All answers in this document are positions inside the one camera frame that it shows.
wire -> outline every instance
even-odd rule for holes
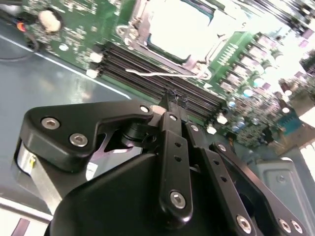
[[[26,54],[24,56],[17,57],[17,58],[0,58],[0,62],[17,62],[17,61],[27,60],[30,57],[32,57],[35,53],[38,52],[38,50],[39,50],[39,43],[36,41],[35,37],[31,33],[28,33],[28,32],[24,32],[24,35],[27,38],[29,38],[32,41],[32,43],[34,44],[33,51],[31,51],[30,53],[28,53],[28,54]]]

electrolytic capacitor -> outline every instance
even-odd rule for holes
[[[282,52],[276,51],[272,54],[272,57],[275,59],[277,65],[283,65],[285,57]]]
[[[243,128],[245,126],[245,119],[244,119],[244,117],[238,117],[237,121],[236,121],[236,125],[240,129]]]
[[[279,99],[279,105],[283,113],[286,114],[290,112],[288,104],[283,99]]]
[[[290,89],[290,86],[286,82],[281,82],[281,83],[279,83],[279,85],[286,96],[292,95],[292,91]]]
[[[233,124],[232,124],[231,129],[232,129],[232,131],[235,132],[235,133],[237,133],[237,132],[240,130],[240,128],[237,126],[236,123],[233,123]]]
[[[265,80],[258,74],[252,76],[253,85],[256,88],[260,88],[265,84]]]
[[[226,100],[226,104],[227,104],[227,107],[230,108],[230,109],[235,108],[235,106],[236,106],[235,98],[234,98],[234,97],[229,97],[229,98]]]
[[[254,94],[254,91],[251,89],[251,87],[245,86],[243,88],[243,95],[245,97],[251,97],[251,96],[253,96],[253,94]]]
[[[277,42],[275,40],[261,33],[258,33],[256,35],[255,41],[266,49],[272,49],[277,45]]]

screw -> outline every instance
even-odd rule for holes
[[[46,117],[42,119],[41,124],[46,129],[58,129],[60,127],[59,121],[57,121],[55,118],[52,118],[52,117]]]
[[[174,120],[174,121],[177,121],[177,118],[176,118],[176,116],[173,116],[173,115],[169,115],[169,117],[172,119],[172,120]]]
[[[143,112],[145,113],[148,113],[149,112],[149,108],[145,107],[145,106],[140,106],[140,110],[142,110]]]
[[[277,181],[278,181],[279,183],[285,183],[285,178],[284,178],[284,176],[277,176]]]
[[[222,144],[219,144],[218,146],[219,146],[219,148],[221,149],[221,151],[226,151],[225,146],[223,146]]]
[[[80,148],[88,144],[88,139],[83,134],[72,134],[69,139],[73,145]]]
[[[279,219],[279,223],[281,225],[281,227],[287,232],[290,233],[291,232],[291,228],[290,226],[282,219]]]
[[[245,233],[250,234],[252,232],[252,227],[245,217],[238,215],[236,221]]]
[[[176,192],[176,191],[171,192],[170,198],[171,198],[172,204],[176,208],[183,209],[186,206],[185,198],[179,192]]]
[[[198,127],[195,126],[194,124],[193,124],[191,127],[192,127],[192,129],[193,129],[194,131],[196,131],[196,132],[199,130]]]
[[[292,225],[294,226],[294,228],[296,229],[297,232],[299,232],[300,234],[303,233],[303,230],[301,228],[301,226],[294,220],[291,220]]]

